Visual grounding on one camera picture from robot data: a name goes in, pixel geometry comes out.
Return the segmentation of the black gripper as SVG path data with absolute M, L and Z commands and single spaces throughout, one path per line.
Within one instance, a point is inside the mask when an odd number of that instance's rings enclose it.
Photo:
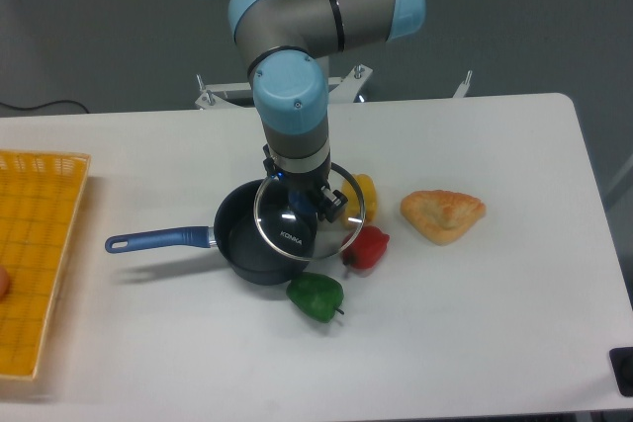
M 289 158 L 269 145 L 263 147 L 266 175 L 278 179 L 290 191 L 308 195 L 319 221 L 335 222 L 345 211 L 347 197 L 329 187 L 330 146 L 325 143 L 312 155 Z

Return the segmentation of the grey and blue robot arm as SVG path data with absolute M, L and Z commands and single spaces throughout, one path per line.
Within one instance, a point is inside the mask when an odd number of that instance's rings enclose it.
M 328 185 L 328 83 L 318 60 L 416 33 L 426 0 L 229 0 L 231 37 L 247 69 L 266 136 L 265 167 L 303 213 L 338 219 Z

